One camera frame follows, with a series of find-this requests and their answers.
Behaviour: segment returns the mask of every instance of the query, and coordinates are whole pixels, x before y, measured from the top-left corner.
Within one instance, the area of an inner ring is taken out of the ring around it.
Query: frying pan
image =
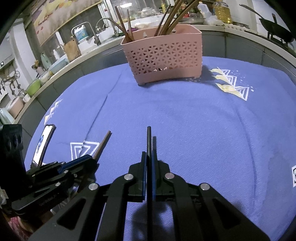
[[[286,30],[284,27],[277,24],[276,16],[274,14],[272,14],[272,17],[274,19],[274,22],[272,22],[267,19],[264,19],[254,9],[252,9],[244,4],[240,4],[240,6],[252,11],[253,13],[255,13],[261,17],[261,18],[259,18],[259,20],[260,20],[262,26],[267,30],[268,35],[269,35],[269,33],[271,34],[271,36],[275,35],[287,43],[293,42],[294,38],[293,38],[293,35],[291,34],[291,32]]]

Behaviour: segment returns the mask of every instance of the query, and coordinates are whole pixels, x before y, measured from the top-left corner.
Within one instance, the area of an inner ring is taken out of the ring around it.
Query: pan handle
[[[274,22],[277,24],[277,20],[276,20],[276,15],[274,13],[271,14],[273,19],[274,19]]]
[[[244,5],[244,4],[240,4],[240,6],[246,8],[246,9],[248,9],[248,10],[250,10],[251,12],[253,12],[253,13],[259,15],[262,19],[264,19],[259,13],[257,13],[254,9],[250,8],[249,6]]]

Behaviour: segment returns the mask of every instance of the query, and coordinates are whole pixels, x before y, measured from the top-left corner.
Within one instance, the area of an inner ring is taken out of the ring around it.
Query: blue tablecloth
[[[39,124],[29,169],[45,124],[57,129],[44,162],[92,154],[108,130],[99,160],[100,185],[139,162],[147,126],[160,160],[187,182],[211,184],[252,222],[278,240],[296,215],[296,87],[275,69],[203,58],[200,78],[138,86],[128,64],[73,83]],[[156,240],[174,240],[170,207],[158,204]],[[124,240],[143,240],[145,203],[128,203]]]

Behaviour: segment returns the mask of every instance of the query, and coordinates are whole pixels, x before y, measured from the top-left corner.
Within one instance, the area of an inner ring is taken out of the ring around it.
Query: pink container
[[[177,24],[176,33],[153,37],[156,29],[135,31],[135,41],[126,43],[124,38],[121,42],[137,83],[143,85],[165,79],[200,77],[201,31],[188,24]]]

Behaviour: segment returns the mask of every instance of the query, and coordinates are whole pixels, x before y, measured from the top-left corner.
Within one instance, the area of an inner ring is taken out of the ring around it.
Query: utensil holder
[[[202,33],[188,24],[178,24],[176,32],[156,36],[157,27],[133,32],[135,41],[121,42],[136,82],[200,77],[202,72]]]

